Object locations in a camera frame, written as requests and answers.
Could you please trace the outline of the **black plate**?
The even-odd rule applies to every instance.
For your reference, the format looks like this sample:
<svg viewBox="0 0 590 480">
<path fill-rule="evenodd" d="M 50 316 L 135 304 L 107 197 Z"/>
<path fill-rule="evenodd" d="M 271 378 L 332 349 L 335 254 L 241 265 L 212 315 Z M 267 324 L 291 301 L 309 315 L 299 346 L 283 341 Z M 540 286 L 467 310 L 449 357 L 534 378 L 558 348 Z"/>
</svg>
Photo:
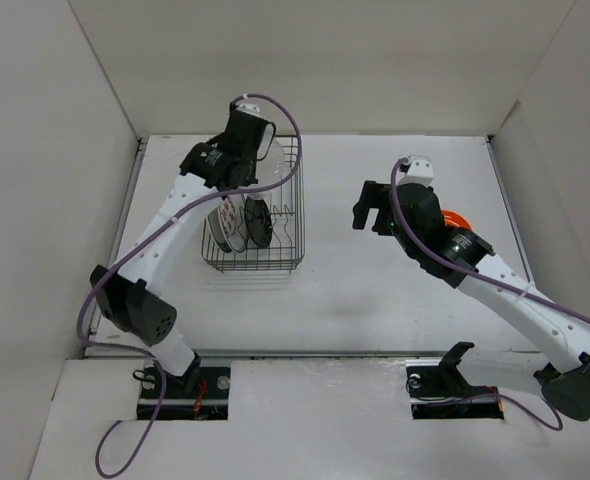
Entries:
<svg viewBox="0 0 590 480">
<path fill-rule="evenodd" d="M 267 249 L 273 237 L 273 224 L 267 203 L 248 197 L 244 204 L 245 224 L 250 240 L 258 249 Z"/>
</svg>

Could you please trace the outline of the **red patterned white plate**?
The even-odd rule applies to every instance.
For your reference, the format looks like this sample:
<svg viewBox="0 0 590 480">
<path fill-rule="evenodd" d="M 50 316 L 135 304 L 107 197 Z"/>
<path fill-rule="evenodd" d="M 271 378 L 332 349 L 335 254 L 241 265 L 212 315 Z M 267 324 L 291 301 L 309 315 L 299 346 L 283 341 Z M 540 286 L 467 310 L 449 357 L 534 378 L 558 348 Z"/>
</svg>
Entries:
<svg viewBox="0 0 590 480">
<path fill-rule="evenodd" d="M 235 253 L 243 252 L 248 242 L 244 206 L 243 195 L 229 195 L 218 207 L 218 218 L 224 241 Z"/>
</svg>

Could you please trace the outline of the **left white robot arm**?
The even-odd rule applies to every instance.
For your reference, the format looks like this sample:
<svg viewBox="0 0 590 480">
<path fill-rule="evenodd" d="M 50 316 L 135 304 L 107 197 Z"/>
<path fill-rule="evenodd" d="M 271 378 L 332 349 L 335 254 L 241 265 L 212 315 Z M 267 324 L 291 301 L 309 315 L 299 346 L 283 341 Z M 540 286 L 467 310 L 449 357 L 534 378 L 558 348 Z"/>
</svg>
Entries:
<svg viewBox="0 0 590 480">
<path fill-rule="evenodd" d="M 140 340 L 176 396 L 196 390 L 200 360 L 179 332 L 176 308 L 162 298 L 166 279 L 188 240 L 223 199 L 261 190 L 256 170 L 270 146 L 270 125 L 259 106 L 233 105 L 224 131 L 188 152 L 164 203 L 131 251 L 91 273 L 92 296 L 102 316 Z"/>
</svg>

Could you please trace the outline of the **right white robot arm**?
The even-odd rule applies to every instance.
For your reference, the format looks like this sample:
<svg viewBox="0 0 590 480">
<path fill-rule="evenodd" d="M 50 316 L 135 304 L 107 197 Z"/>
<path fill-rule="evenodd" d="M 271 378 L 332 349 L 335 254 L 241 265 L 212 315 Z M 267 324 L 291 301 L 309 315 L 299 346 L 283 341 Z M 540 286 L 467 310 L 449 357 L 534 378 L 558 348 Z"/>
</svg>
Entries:
<svg viewBox="0 0 590 480">
<path fill-rule="evenodd" d="M 441 360 L 411 366 L 424 382 L 418 398 L 466 399 L 505 387 L 540 395 L 570 419 L 590 419 L 589 317 L 547 298 L 472 230 L 447 225 L 430 186 L 366 181 L 352 208 L 353 229 L 364 229 L 371 212 L 374 233 L 395 238 L 421 270 L 489 308 L 536 348 L 487 354 L 459 341 Z"/>
</svg>

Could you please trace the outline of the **orange plate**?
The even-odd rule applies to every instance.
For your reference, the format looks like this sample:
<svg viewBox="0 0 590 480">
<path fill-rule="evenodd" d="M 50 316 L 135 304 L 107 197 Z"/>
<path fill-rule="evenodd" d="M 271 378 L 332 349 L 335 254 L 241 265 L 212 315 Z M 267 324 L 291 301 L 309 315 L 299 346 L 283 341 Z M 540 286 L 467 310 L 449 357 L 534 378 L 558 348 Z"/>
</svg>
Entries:
<svg viewBox="0 0 590 480">
<path fill-rule="evenodd" d="M 444 222 L 447 226 L 454 227 L 454 228 L 463 228 L 468 231 L 472 230 L 471 224 L 461 214 L 459 214 L 455 211 L 446 210 L 446 209 L 442 209 L 441 213 L 444 218 Z"/>
</svg>

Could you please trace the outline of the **clear glass plate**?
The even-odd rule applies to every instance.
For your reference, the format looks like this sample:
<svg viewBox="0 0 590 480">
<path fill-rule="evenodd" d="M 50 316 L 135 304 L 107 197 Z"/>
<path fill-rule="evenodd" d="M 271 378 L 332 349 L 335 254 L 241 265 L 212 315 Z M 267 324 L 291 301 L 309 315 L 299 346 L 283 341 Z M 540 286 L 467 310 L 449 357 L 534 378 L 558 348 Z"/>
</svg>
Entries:
<svg viewBox="0 0 590 480">
<path fill-rule="evenodd" d="M 269 192 L 270 186 L 280 180 L 288 172 L 285 160 L 285 151 L 281 143 L 273 139 L 270 134 L 265 134 L 258 150 L 258 161 L 255 164 L 255 188 L 262 191 L 255 193 L 254 197 L 260 198 Z"/>
</svg>

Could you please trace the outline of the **green rimmed white plate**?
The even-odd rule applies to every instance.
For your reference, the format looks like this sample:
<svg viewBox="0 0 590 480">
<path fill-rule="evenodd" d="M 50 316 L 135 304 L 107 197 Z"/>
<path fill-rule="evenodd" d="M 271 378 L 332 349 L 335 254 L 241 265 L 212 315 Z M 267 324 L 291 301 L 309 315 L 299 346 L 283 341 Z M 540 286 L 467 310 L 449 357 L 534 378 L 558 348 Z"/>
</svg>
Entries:
<svg viewBox="0 0 590 480">
<path fill-rule="evenodd" d="M 211 237 L 218 248 L 224 253 L 232 253 L 233 249 L 230 245 L 229 235 L 224 229 L 224 224 L 220 219 L 219 209 L 214 209 L 207 217 L 208 227 Z"/>
</svg>

